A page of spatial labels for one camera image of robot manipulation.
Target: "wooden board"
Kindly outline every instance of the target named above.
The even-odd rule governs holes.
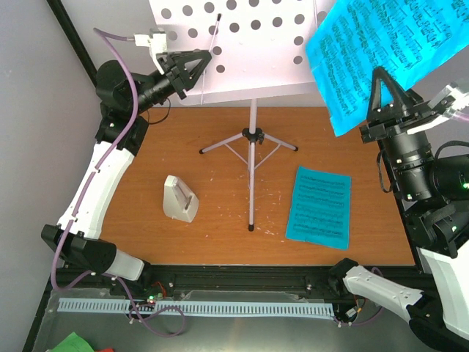
[[[164,113],[153,109],[155,121]],[[336,138],[323,108],[260,108],[265,133],[296,144],[281,147],[256,171],[255,227],[248,227],[246,165],[228,148],[199,149],[248,126],[246,108],[179,108],[149,127],[106,215],[102,239],[151,263],[333,265],[350,257],[364,265],[412,265],[394,198],[380,190],[377,145],[362,144],[358,129]],[[245,139],[232,143],[247,158]],[[276,144],[256,149],[262,160]],[[350,246],[347,251],[287,240],[285,229],[299,166],[352,177]],[[199,212],[191,224],[163,214],[167,175],[196,192]]]

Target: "music stand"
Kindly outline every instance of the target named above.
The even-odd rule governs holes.
[[[222,145],[248,165],[249,226],[254,230],[254,171],[280,146],[298,147],[266,134],[256,126],[257,99],[316,92],[304,45],[332,7],[331,0],[149,0],[159,27],[168,35],[169,51],[212,49],[204,78],[187,92],[183,105],[251,100],[249,128],[199,152]],[[221,20],[216,27],[218,14]],[[229,143],[249,140],[248,160]],[[277,147],[255,165],[256,143],[264,138]]]

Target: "tripod legs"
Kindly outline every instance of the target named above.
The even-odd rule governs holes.
[[[210,145],[209,147],[206,147],[204,149],[200,149],[199,150],[199,153],[200,154],[204,154],[206,152],[209,152],[211,150],[214,150],[215,148],[218,148],[218,147],[221,147],[222,145],[225,145],[225,144],[228,144],[230,142],[233,142],[239,138],[242,138],[243,137],[243,134],[242,133],[238,133],[236,135],[234,135],[233,137],[229,137],[227,139],[224,139],[223,141],[219,142],[219,143],[215,143],[214,145]]]
[[[266,134],[264,133],[264,138],[272,141],[272,142],[275,142],[277,143],[278,145],[283,145],[284,147],[288,148],[288,149],[291,149],[291,150],[294,150],[295,152],[298,151],[298,147],[294,146],[293,144],[290,144],[290,143],[286,143],[284,141],[281,141],[280,139],[276,138],[276,137],[272,137],[270,134]]]
[[[262,163],[264,163],[272,154],[280,146],[286,147],[288,149],[294,150],[295,152],[298,151],[298,147],[294,146],[293,144],[286,143],[276,137],[271,136],[270,134],[266,134],[262,132],[262,129],[256,127],[256,120],[257,120],[257,99],[253,99],[251,101],[251,110],[250,110],[250,117],[249,117],[249,129],[243,130],[242,133],[236,134],[233,137],[229,137],[224,139],[219,143],[215,143],[209,147],[200,149],[199,153],[204,154],[215,148],[218,148],[222,145],[225,145],[230,149],[238,158],[240,158],[244,163],[248,164],[248,171],[249,171],[249,231],[254,231],[254,173],[256,168],[259,167]],[[238,154],[233,148],[231,148],[228,143],[233,142],[241,137],[246,137],[249,140],[249,149],[248,149],[248,160],[246,161],[240,154]],[[269,139],[270,141],[277,144],[277,147],[269,153],[264,159],[262,159],[256,165],[256,143],[262,143],[262,138]]]

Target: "sheet music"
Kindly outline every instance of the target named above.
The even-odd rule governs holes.
[[[306,54],[340,136],[366,119],[374,68],[407,90],[467,44],[469,0],[348,0],[334,5]]]
[[[287,238],[347,249],[351,178],[298,169],[287,225]]]

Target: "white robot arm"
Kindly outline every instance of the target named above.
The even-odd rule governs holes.
[[[167,54],[166,59],[159,57],[157,60],[158,70],[148,76],[132,74],[138,93],[139,114],[156,103],[163,103],[175,92],[181,99],[185,98],[184,91],[194,87],[211,55],[208,51],[187,51]],[[194,61],[199,62],[187,70],[185,64]],[[148,129],[148,122],[138,116],[117,146],[102,159],[129,122],[133,99],[128,86],[129,82],[117,61],[106,62],[98,70],[96,93],[102,100],[103,118],[92,160],[70,206],[57,225],[44,226],[41,237],[56,251],[62,234],[69,228],[61,250],[64,260],[96,274],[107,273],[137,281],[148,264],[99,239],[111,198],[125,170],[139,152]]]
[[[382,82],[394,98],[385,107]],[[423,102],[379,67],[373,72],[368,123],[360,127],[363,142],[378,141],[390,166],[389,191],[414,201],[403,214],[404,226],[432,270],[437,295],[398,285],[348,259],[330,270],[335,292],[389,309],[439,351],[469,351],[469,155],[439,158],[442,149],[469,143],[445,143],[433,156],[424,130],[458,114],[469,103],[468,93],[469,80],[462,79]]]

